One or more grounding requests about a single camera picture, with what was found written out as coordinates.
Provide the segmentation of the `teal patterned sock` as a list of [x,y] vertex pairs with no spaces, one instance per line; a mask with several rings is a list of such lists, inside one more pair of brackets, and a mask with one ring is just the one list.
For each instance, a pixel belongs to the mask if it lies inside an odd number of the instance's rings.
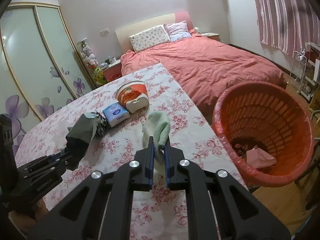
[[103,137],[110,128],[110,124],[100,113],[82,114],[66,135],[65,153],[69,156],[65,161],[67,169],[77,169],[92,140]]

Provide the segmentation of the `light green sock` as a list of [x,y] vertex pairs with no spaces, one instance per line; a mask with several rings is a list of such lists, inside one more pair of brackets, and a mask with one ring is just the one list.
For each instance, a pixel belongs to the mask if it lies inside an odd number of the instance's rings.
[[147,148],[149,138],[153,137],[155,159],[159,164],[164,163],[164,148],[170,133],[170,120],[165,112],[151,112],[143,124],[143,147]]

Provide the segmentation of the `red white paper noodle bowl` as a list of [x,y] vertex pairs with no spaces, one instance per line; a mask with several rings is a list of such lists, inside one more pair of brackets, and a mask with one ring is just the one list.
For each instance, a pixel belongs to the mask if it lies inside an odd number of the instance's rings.
[[117,90],[116,99],[132,114],[149,105],[146,85],[138,80],[122,85]]

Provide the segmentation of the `pink paper trash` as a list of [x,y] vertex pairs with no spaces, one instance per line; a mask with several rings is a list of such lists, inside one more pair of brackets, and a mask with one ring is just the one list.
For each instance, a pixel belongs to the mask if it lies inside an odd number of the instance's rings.
[[246,152],[246,163],[258,169],[271,167],[277,163],[277,160],[269,153],[256,147]]

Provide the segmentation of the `blue white tissue pack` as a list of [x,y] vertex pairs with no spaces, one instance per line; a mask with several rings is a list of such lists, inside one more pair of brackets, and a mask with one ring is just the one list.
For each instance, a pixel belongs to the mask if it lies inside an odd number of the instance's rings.
[[103,114],[110,127],[117,126],[117,124],[130,118],[129,111],[118,102],[106,107]]

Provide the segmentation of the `glass wardrobe purple flowers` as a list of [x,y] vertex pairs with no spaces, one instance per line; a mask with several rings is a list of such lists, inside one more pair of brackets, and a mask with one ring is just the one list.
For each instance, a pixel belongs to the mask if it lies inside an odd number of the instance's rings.
[[95,89],[57,5],[17,3],[1,17],[1,113],[13,151],[44,119]]

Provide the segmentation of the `hanging plush toys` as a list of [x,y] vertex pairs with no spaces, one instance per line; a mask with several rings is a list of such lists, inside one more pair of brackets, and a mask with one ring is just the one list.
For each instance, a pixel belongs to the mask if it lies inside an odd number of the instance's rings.
[[87,43],[87,39],[83,39],[80,42],[81,50],[80,50],[80,56],[85,63],[85,65],[89,68],[97,68],[98,61],[95,55],[92,53],[92,50],[90,46]]

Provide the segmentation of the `pink left nightstand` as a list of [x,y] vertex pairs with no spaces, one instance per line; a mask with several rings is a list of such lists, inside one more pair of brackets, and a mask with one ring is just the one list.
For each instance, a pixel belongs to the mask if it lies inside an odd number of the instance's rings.
[[102,69],[103,75],[108,82],[114,81],[122,76],[121,60],[118,59],[115,63],[109,64]]

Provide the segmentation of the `cluttered desk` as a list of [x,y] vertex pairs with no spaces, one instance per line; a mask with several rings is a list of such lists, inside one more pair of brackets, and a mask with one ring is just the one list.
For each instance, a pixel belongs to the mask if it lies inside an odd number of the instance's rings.
[[302,63],[304,66],[299,93],[310,103],[310,111],[319,113],[319,45],[305,43]]

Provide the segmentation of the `salmon pink duvet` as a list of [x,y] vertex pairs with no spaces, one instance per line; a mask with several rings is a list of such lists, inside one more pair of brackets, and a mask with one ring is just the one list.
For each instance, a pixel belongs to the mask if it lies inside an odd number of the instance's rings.
[[242,82],[263,81],[286,88],[283,72],[271,61],[194,30],[190,33],[191,37],[137,53],[128,50],[120,58],[122,75],[161,63],[203,115],[213,112],[227,88]]

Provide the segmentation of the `white green mug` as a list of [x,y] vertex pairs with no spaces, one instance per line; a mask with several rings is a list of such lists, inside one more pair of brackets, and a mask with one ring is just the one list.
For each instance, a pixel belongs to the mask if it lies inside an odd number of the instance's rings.
[[113,64],[116,62],[116,58],[115,57],[110,57],[109,59],[109,64]]

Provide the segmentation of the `right nightstand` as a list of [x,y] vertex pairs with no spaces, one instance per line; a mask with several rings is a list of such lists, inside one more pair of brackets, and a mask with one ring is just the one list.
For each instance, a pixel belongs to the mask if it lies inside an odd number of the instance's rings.
[[210,38],[211,40],[220,41],[220,34],[218,34],[218,33],[208,32],[208,33],[201,33],[201,35],[202,35],[203,37]]

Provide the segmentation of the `striped purple pillow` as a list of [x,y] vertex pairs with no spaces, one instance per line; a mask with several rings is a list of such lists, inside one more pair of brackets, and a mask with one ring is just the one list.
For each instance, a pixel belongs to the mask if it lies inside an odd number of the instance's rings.
[[186,21],[165,24],[164,27],[170,37],[171,42],[191,37]]

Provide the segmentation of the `floral white pillow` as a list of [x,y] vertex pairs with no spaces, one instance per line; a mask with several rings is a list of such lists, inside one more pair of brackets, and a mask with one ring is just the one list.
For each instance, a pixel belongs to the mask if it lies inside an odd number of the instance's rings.
[[171,40],[164,25],[161,24],[129,36],[129,41],[135,53],[138,53]]

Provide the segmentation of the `pink striped curtain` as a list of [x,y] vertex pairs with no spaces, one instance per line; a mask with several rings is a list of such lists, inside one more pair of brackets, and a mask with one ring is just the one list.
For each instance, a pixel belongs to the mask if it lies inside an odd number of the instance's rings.
[[308,0],[254,0],[260,43],[292,56],[306,42],[319,44],[319,18]]

